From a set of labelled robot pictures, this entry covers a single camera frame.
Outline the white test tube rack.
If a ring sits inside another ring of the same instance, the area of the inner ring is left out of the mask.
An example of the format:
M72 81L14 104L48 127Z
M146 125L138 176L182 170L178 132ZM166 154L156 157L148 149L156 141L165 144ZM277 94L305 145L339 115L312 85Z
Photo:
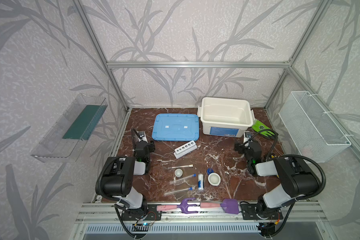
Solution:
M179 158L189 154L190 152L196 150L197 148L198 148L198 146L196 145L195 141L190 141L190 142L176 148L174 151L174 156L176 157L176 159L179 159Z

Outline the test tube blue cap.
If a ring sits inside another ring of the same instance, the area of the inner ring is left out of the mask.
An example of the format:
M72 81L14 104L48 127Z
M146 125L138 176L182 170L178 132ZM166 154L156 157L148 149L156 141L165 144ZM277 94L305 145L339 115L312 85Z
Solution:
M185 188L185 189L169 191L169 192L165 192L164 196L174 195L174 194L177 194L177 193L183 193L183 192L188 192L188 191L193 191L193 190L194 190L193 187L189 187L189 188Z
M194 178L194 177L196 177L196 176L197 176L196 174L192 174L192 175L190 175L190 176L182 177L182 178L179 178L179 179L170 181L170 184L175 184L175 183L178 183L178 182L182 182L182 181L185 181L185 180L187 180L187 179Z

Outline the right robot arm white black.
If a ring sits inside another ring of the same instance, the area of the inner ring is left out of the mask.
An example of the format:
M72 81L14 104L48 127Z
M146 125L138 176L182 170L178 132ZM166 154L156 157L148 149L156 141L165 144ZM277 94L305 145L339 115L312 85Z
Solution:
M283 155L261 159L262 148L258 142L235 143L234 150L243 154L248 172L255 177L276 176L280 184L258 198L258 215L275 212L295 202L320 194L327 183L324 170L313 160L301 155Z

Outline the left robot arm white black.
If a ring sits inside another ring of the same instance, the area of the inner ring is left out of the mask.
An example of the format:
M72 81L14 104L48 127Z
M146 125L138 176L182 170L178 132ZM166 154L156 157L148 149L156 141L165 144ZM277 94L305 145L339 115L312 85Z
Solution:
M96 182L96 194L115 202L117 210L144 215L148 211L147 200L133 187L133 178L149 173L154 151L153 141L140 141L135 143L132 157L109 157Z

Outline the green black work glove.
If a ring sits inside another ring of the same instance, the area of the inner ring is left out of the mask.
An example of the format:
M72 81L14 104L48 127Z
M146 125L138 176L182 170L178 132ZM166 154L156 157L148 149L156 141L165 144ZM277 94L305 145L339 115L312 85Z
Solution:
M261 121L255 119L254 124L252 125L252 129L256 133L259 133L262 130L269 130L270 128L267 127L265 124L263 124ZM264 131L264 132L261 132L260 135L267 140L275 140L276 139L276 135L273 132Z

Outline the blue plastic bin lid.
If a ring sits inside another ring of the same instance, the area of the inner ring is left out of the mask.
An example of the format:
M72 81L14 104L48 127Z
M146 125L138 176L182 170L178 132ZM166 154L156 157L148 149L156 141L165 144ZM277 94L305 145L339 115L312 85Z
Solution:
M190 142L200 136L199 117L195 114L158 114L152 138L155 141Z

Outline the small white crucible cup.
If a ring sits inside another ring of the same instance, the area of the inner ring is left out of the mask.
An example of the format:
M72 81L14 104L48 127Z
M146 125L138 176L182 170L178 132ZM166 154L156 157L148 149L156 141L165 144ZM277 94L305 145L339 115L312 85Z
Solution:
M183 170L182 169L176 169L175 170L175 176L176 178L180 178L183 176Z

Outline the white plastic storage bin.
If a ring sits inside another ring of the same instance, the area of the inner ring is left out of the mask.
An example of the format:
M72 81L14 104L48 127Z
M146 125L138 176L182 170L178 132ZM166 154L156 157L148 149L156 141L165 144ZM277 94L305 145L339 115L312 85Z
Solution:
M246 100L205 97L198 107L203 134L240 138L255 123L255 116Z

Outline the small blue cap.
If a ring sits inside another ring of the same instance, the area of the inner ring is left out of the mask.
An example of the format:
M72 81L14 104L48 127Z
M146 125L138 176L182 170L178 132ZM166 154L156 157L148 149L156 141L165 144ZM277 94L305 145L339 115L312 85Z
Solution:
M207 174L210 175L211 173L214 173L214 170L211 169L211 168L208 168L208 169L207 169Z

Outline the white ceramic bowl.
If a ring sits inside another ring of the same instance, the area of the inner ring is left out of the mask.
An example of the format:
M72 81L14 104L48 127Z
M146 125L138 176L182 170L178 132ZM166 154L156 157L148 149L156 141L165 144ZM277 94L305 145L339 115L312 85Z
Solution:
M208 175L208 182L211 186L219 186L221 183L221 177L217 173L210 173Z

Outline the white bottle blue label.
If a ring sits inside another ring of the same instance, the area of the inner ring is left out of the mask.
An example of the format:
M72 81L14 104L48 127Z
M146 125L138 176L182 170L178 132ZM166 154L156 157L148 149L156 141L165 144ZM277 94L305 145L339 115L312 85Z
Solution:
M203 191L204 190L204 175L198 174L198 190Z

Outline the green mat in shelf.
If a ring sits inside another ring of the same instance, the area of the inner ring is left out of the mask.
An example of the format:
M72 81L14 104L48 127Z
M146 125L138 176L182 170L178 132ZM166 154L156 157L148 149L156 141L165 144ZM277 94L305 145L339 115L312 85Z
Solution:
M63 139L87 141L107 106L87 105L64 134Z

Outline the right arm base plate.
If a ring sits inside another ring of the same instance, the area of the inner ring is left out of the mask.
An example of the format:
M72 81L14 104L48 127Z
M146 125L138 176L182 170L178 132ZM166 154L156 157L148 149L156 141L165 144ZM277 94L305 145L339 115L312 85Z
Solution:
M269 209L262 204L249 204L240 202L239 204L243 220L271 221L283 220L284 216L280 208Z

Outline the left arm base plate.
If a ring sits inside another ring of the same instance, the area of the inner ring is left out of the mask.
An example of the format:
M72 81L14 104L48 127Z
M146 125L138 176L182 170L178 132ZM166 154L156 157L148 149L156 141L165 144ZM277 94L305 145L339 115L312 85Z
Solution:
M157 205L148 205L146 210L132 209L122 211L121 219L123 221L132 221L138 219L144 219L148 221L160 221L162 218L162 212L157 211Z

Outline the clear acrylic wall shelf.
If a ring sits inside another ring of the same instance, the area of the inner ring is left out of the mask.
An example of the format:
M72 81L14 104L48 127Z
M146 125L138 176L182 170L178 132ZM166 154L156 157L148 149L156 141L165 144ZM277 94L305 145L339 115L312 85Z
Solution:
M78 94L31 151L42 163L74 163L108 107L105 97Z

